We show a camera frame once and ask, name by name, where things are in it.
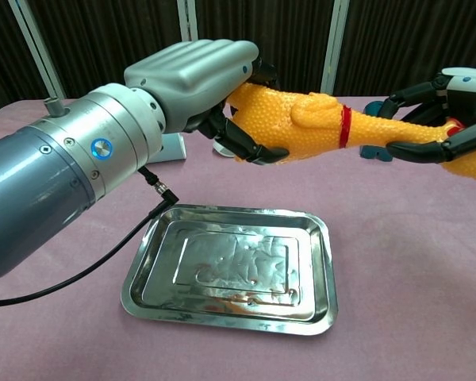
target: black curtain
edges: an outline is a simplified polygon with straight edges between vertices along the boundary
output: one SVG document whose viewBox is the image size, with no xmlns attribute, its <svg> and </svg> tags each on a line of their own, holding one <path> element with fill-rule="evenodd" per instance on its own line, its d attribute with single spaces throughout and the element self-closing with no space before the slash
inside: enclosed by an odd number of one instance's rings
<svg viewBox="0 0 476 381">
<path fill-rule="evenodd" d="M 254 41 L 283 90 L 319 91 L 333 0 L 197 0 L 198 37 Z"/>
<path fill-rule="evenodd" d="M 123 83 L 127 66 L 181 40 L 174 0 L 30 0 L 68 98 Z"/>
<path fill-rule="evenodd" d="M 0 0 L 0 108 L 47 96 L 13 11 L 7 1 Z"/>
<path fill-rule="evenodd" d="M 351 0 L 335 95 L 389 95 L 476 67 L 476 0 Z"/>
</svg>

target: pink tablecloth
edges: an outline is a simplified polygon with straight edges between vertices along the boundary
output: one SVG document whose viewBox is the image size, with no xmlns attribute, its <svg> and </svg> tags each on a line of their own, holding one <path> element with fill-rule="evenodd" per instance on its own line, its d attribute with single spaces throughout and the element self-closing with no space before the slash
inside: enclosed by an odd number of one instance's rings
<svg viewBox="0 0 476 381">
<path fill-rule="evenodd" d="M 344 98 L 362 110 L 371 98 Z M 0 110 L 0 137 L 44 114 Z M 476 182 L 357 149 L 277 167 L 238 164 L 186 137 L 155 166 L 181 202 L 304 210 L 329 226 L 340 312 L 317 337 L 142 321 L 120 291 L 140 242 L 60 292 L 0 309 L 0 381 L 476 380 Z M 37 291 L 110 249 L 159 198 L 133 176 L 0 279 Z"/>
</svg>

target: blue button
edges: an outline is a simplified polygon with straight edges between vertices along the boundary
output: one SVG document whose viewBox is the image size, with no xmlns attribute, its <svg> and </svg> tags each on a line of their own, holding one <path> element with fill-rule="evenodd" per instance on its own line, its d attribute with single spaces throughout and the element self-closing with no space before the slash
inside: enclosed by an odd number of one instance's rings
<svg viewBox="0 0 476 381">
<path fill-rule="evenodd" d="M 91 145 L 92 155 L 99 160 L 107 160 L 113 153 L 113 145 L 104 138 L 95 139 Z"/>
</svg>

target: metal tray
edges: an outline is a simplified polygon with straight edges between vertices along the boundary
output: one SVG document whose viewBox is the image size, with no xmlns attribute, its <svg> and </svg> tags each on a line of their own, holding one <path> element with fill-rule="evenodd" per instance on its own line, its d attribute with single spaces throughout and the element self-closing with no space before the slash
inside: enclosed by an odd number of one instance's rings
<svg viewBox="0 0 476 381">
<path fill-rule="evenodd" d="M 174 206 L 144 234 L 121 302 L 138 318 L 323 333 L 338 310 L 328 229 L 289 210 Z"/>
</svg>

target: yellow rubber chicken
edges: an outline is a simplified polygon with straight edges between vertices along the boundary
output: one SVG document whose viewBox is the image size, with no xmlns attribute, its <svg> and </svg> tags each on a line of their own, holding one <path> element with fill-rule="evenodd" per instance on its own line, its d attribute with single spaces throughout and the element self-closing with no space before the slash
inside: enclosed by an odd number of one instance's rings
<svg viewBox="0 0 476 381">
<path fill-rule="evenodd" d="M 233 122 L 258 144 L 289 150 L 289 156 L 280 163 L 360 145 L 442 142 L 463 128 L 457 121 L 429 127 L 372 117 L 327 94 L 282 92 L 252 83 L 239 87 L 228 97 L 228 103 L 237 109 Z M 476 179 L 476 151 L 441 166 L 455 175 Z"/>
</svg>

